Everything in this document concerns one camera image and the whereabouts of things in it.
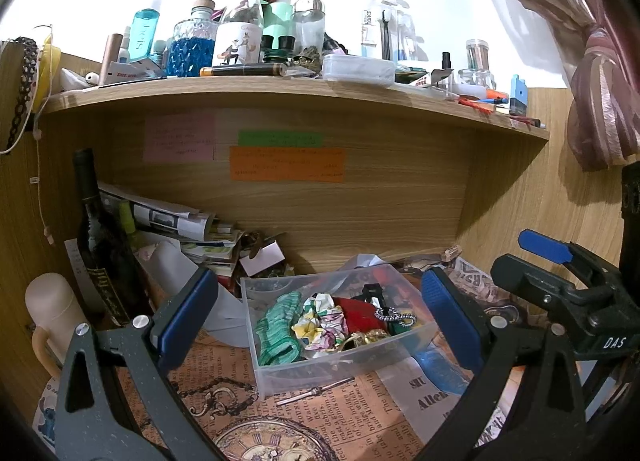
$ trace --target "dark glass bottle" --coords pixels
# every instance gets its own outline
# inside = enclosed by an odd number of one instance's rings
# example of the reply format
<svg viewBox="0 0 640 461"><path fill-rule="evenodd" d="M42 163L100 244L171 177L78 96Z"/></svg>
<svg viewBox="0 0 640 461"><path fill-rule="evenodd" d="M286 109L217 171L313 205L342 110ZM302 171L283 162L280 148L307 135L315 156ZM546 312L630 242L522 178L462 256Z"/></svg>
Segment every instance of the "dark glass bottle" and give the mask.
<svg viewBox="0 0 640 461"><path fill-rule="evenodd" d="M111 319L124 326L136 315L153 314L127 237L100 200L92 149L75 152L74 168L83 211L78 249Z"/></svg>

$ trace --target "pink curtain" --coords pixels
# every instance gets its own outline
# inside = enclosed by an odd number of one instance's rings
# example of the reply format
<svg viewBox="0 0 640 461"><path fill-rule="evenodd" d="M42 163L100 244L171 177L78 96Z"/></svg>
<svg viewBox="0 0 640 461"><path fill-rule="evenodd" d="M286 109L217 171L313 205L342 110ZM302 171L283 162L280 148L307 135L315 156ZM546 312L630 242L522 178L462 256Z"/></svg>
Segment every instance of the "pink curtain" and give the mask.
<svg viewBox="0 0 640 461"><path fill-rule="evenodd" d="M567 137L582 169L601 170L636 154L640 137L640 96L634 87L640 80L632 65L636 59L625 53L603 0L519 1L553 27L574 94Z"/></svg>

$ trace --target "green sticky note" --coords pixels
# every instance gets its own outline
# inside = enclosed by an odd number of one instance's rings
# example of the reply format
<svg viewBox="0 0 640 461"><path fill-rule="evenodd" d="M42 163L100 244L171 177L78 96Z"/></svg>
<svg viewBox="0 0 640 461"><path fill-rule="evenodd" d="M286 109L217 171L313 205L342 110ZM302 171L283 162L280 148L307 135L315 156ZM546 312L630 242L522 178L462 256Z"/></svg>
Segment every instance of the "green sticky note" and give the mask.
<svg viewBox="0 0 640 461"><path fill-rule="evenodd" d="M322 147L322 134L298 131L239 131L241 147Z"/></svg>

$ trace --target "white thermos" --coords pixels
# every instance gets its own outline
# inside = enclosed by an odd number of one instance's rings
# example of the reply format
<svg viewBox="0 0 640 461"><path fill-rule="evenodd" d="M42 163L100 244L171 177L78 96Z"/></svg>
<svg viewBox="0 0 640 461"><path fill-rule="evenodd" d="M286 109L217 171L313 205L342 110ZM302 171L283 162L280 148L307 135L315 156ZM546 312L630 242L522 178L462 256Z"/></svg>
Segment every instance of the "white thermos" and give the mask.
<svg viewBox="0 0 640 461"><path fill-rule="evenodd" d="M33 352L47 372L60 379L60 369L45 344L62 364L76 326L86 322L86 317L71 286L59 273L44 273L33 279L27 286L24 302L36 325L31 339Z"/></svg>

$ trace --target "clear plastic box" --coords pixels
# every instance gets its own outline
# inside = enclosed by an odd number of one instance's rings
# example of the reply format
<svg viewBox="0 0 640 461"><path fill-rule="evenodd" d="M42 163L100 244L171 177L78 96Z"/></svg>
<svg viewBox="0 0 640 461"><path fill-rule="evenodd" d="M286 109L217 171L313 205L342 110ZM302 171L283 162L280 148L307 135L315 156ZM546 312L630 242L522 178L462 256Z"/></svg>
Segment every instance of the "clear plastic box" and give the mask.
<svg viewBox="0 0 640 461"><path fill-rule="evenodd" d="M303 301L314 293L351 298L362 294L364 284L375 282L383 288L388 306L412 311L420 326L373 344L320 358L286 365L258 365L260 341L254 333L255 324L280 295L300 291ZM260 397L327 385L402 361L425 350L438 330L420 291L389 264L297 277L242 279L242 302Z"/></svg>
<svg viewBox="0 0 640 461"><path fill-rule="evenodd" d="M396 80L396 63L379 58L330 53L322 61L322 78L391 87Z"/></svg>

